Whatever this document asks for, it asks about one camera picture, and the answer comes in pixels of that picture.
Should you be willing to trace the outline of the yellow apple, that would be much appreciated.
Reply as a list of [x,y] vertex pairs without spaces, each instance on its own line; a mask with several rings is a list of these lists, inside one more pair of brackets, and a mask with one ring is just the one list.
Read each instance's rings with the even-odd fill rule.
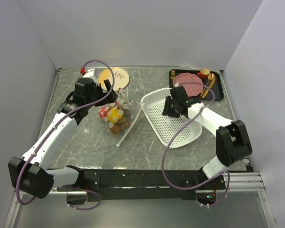
[[121,109],[111,109],[107,114],[108,121],[115,124],[122,119],[123,114],[124,112]]

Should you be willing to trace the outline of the red apple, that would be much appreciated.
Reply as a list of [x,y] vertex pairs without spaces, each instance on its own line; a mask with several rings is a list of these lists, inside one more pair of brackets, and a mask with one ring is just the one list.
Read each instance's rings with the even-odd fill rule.
[[104,106],[102,106],[101,108],[100,108],[100,110],[98,111],[98,115],[99,115],[99,117],[101,118],[101,119],[104,119],[105,117],[107,117],[107,114],[108,114],[108,112],[110,111],[110,107],[109,106],[106,106],[106,105],[104,105]]

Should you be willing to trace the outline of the clear dotted zip bag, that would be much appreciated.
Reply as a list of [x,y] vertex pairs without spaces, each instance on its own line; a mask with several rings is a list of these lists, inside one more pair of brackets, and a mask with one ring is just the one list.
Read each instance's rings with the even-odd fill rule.
[[120,147],[137,121],[144,104],[131,101],[124,89],[119,88],[116,93],[116,101],[103,105],[98,116],[113,134],[116,147]]

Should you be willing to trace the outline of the brown longan bunch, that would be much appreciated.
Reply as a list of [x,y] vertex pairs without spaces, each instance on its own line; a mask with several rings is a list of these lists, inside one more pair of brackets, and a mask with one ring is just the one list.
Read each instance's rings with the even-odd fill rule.
[[119,134],[131,125],[131,119],[123,117],[117,123],[109,123],[109,130],[114,134]]

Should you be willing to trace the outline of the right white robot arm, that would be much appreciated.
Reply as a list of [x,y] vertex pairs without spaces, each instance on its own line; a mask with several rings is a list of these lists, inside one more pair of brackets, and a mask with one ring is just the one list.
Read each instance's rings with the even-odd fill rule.
[[170,89],[162,114],[173,118],[187,118],[185,126],[195,121],[216,137],[216,155],[201,169],[203,174],[198,178],[203,189],[211,188],[215,184],[215,176],[252,153],[243,121],[227,119],[207,108],[202,102],[189,98],[183,86]]

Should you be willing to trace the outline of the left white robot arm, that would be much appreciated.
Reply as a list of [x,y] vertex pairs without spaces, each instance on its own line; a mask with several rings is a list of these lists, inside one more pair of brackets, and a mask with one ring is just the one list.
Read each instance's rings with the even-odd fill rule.
[[48,166],[70,132],[88,115],[93,106],[102,106],[116,101],[114,83],[104,81],[104,92],[97,80],[79,78],[75,88],[59,106],[51,125],[38,141],[22,155],[12,157],[8,163],[12,186],[34,198],[45,198],[53,188],[68,185],[73,190],[81,190],[85,185],[85,172],[75,166],[49,170]]

